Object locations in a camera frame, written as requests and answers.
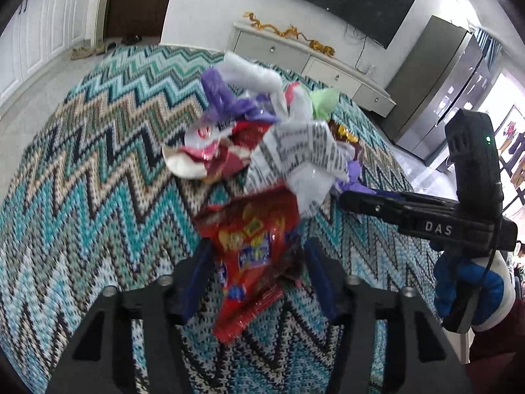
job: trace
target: green tissue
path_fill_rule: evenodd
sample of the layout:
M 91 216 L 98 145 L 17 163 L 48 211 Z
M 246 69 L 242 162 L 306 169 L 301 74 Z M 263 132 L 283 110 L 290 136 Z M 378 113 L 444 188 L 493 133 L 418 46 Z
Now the green tissue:
M 339 92 L 336 89 L 316 90 L 310 92 L 310 98 L 313 105 L 313 118 L 328 121 L 330 114 L 339 103 Z

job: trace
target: stainless steel refrigerator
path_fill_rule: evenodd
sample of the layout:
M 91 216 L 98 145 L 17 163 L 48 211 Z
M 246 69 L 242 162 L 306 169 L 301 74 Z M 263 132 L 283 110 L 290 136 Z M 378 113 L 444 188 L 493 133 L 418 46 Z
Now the stainless steel refrigerator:
M 445 125 L 460 108 L 476 106 L 488 80 L 474 36 L 433 16 L 387 88 L 397 105 L 383 130 L 428 165 L 446 142 Z

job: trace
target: newspaper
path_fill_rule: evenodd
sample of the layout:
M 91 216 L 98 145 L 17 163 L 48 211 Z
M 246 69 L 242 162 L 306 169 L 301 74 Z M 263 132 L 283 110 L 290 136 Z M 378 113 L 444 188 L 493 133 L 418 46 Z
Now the newspaper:
M 324 121 L 287 121 L 268 130 L 251 156 L 245 193 L 285 181 L 299 213 L 311 217 L 335 179 L 348 181 L 347 158 Z

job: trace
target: purple plastic bag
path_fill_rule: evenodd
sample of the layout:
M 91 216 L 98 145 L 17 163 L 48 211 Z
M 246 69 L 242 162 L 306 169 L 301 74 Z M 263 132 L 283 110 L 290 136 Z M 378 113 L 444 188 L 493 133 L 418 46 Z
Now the purple plastic bag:
M 237 98 L 222 80 L 219 72 L 210 68 L 200 79 L 204 93 L 208 98 L 209 108 L 204 112 L 206 121 L 220 123 L 231 119 L 244 118 L 252 121 L 277 123 L 275 114 L 269 111 L 270 98 L 257 95 L 252 98 Z
M 337 187 L 341 192 L 354 191 L 356 193 L 376 194 L 373 189 L 361 185 L 359 175 L 361 174 L 361 164 L 357 160 L 348 162 L 348 182 L 337 180 Z

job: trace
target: tiled floor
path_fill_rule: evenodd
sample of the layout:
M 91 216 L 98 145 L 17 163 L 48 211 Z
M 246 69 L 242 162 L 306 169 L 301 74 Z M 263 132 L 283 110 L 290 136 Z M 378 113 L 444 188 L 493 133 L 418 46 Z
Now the tiled floor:
M 56 65 L 33 84 L 7 111 L 0 121 L 0 201 L 5 197 L 24 148 L 43 127 L 49 115 L 103 56 L 72 61 L 69 53 L 60 56 Z M 456 199 L 453 173 L 445 175 L 425 167 L 413 155 L 393 146 L 397 161 L 418 193 Z

